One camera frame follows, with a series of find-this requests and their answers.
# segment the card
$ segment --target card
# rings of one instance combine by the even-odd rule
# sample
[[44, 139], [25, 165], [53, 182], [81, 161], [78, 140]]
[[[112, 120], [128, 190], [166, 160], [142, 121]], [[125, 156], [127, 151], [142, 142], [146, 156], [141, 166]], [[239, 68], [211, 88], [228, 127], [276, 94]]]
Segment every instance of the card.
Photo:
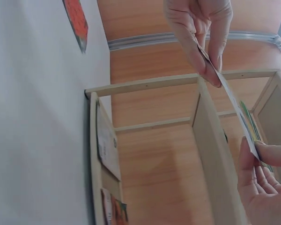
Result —
[[203, 55], [203, 57], [207, 61], [207, 63], [209, 63], [213, 67], [213, 69], [215, 70], [217, 76], [219, 77], [219, 79], [220, 79], [220, 81], [222, 83], [222, 86], [226, 90], [227, 95], [228, 95], [228, 97], [229, 97], [229, 99], [230, 99], [230, 101], [231, 101], [231, 103], [232, 103], [232, 105], [233, 105], [233, 107], [235, 109], [235, 112], [236, 112], [236, 114], [237, 114], [237, 116], [239, 118], [240, 124], [241, 124], [241, 126], [242, 126], [242, 128], [244, 130], [244, 135], [247, 138], [247, 141], [248, 141], [251, 153], [258, 160], [260, 160], [259, 155], [258, 155], [258, 153], [256, 151], [256, 148], [255, 148], [255, 145], [254, 145], [254, 139], [253, 139], [253, 137], [251, 135], [248, 123], [246, 122], [244, 113], [243, 113], [243, 111], [241, 109], [240, 102], [235, 98], [235, 96], [234, 96], [231, 88], [229, 87], [229, 84], [228, 84], [227, 80], [225, 79], [225, 77], [215, 69], [215, 67], [211, 63], [211, 61], [209, 59], [209, 56], [207, 55], [205, 50], [198, 43], [197, 43], [197, 46], [198, 46], [199, 51], [201, 52], [201, 54]]
[[106, 225], [129, 225], [127, 204], [116, 199], [107, 189], [101, 189], [104, 220]]
[[[261, 141], [261, 138], [259, 136], [259, 132], [257, 130], [257, 127], [255, 125], [255, 122], [249, 112], [249, 110], [247, 109], [247, 107], [245, 106], [243, 101], [240, 101], [240, 105], [242, 107], [243, 113], [245, 114], [246, 117], [246, 121], [249, 127], [249, 131], [251, 133], [251, 136], [253, 138], [253, 141], [255, 142], [256, 140]], [[265, 164], [264, 162], [261, 162], [263, 166], [267, 167], [271, 172], [273, 172], [273, 168], [272, 166]]]
[[88, 43], [88, 23], [86, 21], [80, 0], [62, 0], [71, 23], [73, 32], [82, 53], [85, 53]]
[[118, 163], [117, 136], [104, 116], [99, 101], [96, 103], [96, 130], [98, 157], [101, 163], [118, 179], [121, 180]]

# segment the hand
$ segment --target hand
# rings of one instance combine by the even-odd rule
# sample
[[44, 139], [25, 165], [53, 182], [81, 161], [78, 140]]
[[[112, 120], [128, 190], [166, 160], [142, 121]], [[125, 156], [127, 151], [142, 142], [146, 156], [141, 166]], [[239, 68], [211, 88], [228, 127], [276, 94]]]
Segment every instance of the hand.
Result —
[[[256, 143], [263, 162], [281, 166], [281, 146]], [[238, 165], [238, 192], [253, 225], [281, 225], [281, 184], [251, 154], [242, 139]]]
[[214, 69], [200, 54], [195, 39], [205, 48], [210, 27], [208, 55], [214, 67], [221, 71], [222, 54], [233, 16], [230, 0], [164, 0], [163, 7], [165, 17], [192, 66], [212, 85], [221, 87]]

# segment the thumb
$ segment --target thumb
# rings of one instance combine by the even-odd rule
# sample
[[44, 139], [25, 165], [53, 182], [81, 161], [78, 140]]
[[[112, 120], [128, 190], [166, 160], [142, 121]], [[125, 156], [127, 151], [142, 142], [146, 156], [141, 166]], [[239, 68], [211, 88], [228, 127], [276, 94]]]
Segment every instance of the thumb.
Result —
[[255, 146], [264, 163], [281, 167], [281, 145], [266, 145], [257, 141]]
[[233, 12], [230, 3], [210, 16], [211, 26], [208, 55], [218, 71], [222, 70], [222, 54], [226, 47], [232, 17]]

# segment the picture on wall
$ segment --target picture on wall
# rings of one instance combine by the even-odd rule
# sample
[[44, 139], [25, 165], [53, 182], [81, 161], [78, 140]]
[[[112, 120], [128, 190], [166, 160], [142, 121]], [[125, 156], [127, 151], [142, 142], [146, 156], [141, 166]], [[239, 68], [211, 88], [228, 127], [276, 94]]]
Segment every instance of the picture on wall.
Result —
[[62, 0], [71, 23], [73, 32], [82, 53], [85, 53], [88, 42], [88, 23], [80, 0]]

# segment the finger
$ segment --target finger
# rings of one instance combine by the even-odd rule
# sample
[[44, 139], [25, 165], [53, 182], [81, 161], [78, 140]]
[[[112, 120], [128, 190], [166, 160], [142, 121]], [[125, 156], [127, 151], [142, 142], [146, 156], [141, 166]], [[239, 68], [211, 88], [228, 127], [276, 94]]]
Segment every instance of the finger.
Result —
[[258, 193], [259, 194], [265, 194], [266, 191], [263, 189], [263, 187], [257, 181], [257, 175], [256, 175], [255, 167], [253, 167], [252, 176], [253, 176], [253, 182], [254, 182], [257, 190], [258, 190]]
[[252, 199], [261, 191], [255, 185], [253, 172], [254, 156], [250, 152], [246, 138], [243, 137], [239, 153], [237, 189], [245, 208], [249, 206]]
[[262, 167], [263, 166], [260, 165], [255, 167], [258, 184], [260, 184], [260, 186], [265, 190], [266, 193], [277, 194], [278, 193], [277, 190], [271, 184], [269, 184], [268, 180], [266, 179]]
[[269, 165], [281, 167], [281, 146], [266, 145], [262, 142], [256, 142], [256, 147], [263, 162]]
[[188, 60], [198, 73], [213, 86], [220, 87], [221, 82], [212, 66], [203, 58], [197, 47], [196, 37], [181, 24], [173, 25], [175, 36], [179, 40]]
[[231, 4], [228, 3], [221, 11], [210, 15], [210, 41], [208, 55], [214, 67], [220, 71], [222, 66], [222, 54], [226, 47], [233, 17]]
[[199, 45], [205, 49], [205, 40], [207, 34], [196, 34], [196, 38], [198, 40]]
[[281, 184], [276, 180], [270, 170], [266, 167], [262, 167], [263, 173], [267, 179], [267, 182], [276, 189], [278, 193], [281, 193]]
[[211, 65], [207, 66], [207, 61], [198, 50], [194, 21], [190, 12], [186, 11], [186, 7], [189, 7], [187, 2], [188, 1], [185, 1], [185, 5], [181, 8], [174, 8], [172, 3], [166, 1], [164, 4], [164, 12], [167, 21], [194, 69], [213, 86], [220, 87], [221, 82], [215, 71], [212, 69]]

